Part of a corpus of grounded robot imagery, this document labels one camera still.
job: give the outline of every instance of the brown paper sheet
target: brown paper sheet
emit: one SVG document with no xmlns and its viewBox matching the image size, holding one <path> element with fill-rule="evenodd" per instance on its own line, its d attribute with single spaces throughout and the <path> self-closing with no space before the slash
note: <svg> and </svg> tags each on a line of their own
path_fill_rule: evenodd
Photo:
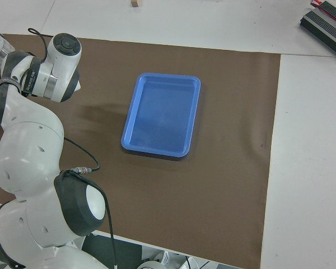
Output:
<svg viewBox="0 0 336 269">
<path fill-rule="evenodd" d="M 8 35 L 42 57 L 37 36 Z M 102 169 L 115 233 L 241 268 L 259 268 L 278 54 L 81 39 L 82 89 L 65 103 L 33 98 Z M 192 146 L 180 161 L 125 152 L 120 139 L 137 77 L 193 75 L 202 88 Z M 60 167 L 94 166 L 64 145 Z M 12 199 L 0 189 L 0 203 Z"/>
</svg>

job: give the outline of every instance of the blue tray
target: blue tray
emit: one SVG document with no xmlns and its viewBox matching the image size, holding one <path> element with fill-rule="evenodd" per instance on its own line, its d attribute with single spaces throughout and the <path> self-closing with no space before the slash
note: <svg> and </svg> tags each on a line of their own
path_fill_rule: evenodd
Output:
<svg viewBox="0 0 336 269">
<path fill-rule="evenodd" d="M 127 150 L 185 156 L 192 139 L 200 80 L 193 76 L 141 74 L 121 139 Z"/>
</svg>

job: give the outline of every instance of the wooden block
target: wooden block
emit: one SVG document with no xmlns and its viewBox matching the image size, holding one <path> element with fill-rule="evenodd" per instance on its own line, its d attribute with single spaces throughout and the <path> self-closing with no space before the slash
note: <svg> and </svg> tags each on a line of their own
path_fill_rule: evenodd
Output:
<svg viewBox="0 0 336 269">
<path fill-rule="evenodd" d="M 130 0 L 132 7 L 138 7 L 138 0 Z"/>
</svg>

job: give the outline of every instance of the white robot link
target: white robot link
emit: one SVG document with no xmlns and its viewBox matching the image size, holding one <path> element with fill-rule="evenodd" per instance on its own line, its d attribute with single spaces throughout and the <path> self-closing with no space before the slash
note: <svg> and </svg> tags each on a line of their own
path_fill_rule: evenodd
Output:
<svg viewBox="0 0 336 269">
<path fill-rule="evenodd" d="M 0 35 L 0 187 L 16 197 L 0 207 L 0 261 L 11 268 L 104 269 L 73 241 L 101 226 L 107 200 L 76 172 L 60 172 L 61 121 L 26 98 L 62 102 L 80 89 L 81 44 L 58 34 L 46 56 L 15 51 Z"/>
</svg>

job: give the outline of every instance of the white tabletop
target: white tabletop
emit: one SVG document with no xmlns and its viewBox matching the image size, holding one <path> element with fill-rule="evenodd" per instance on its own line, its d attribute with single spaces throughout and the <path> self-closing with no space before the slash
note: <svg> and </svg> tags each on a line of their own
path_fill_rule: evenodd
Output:
<svg viewBox="0 0 336 269">
<path fill-rule="evenodd" d="M 336 55 L 299 27 L 309 2 L 5 0 L 0 32 L 284 54 L 261 268 L 336 268 Z"/>
</svg>

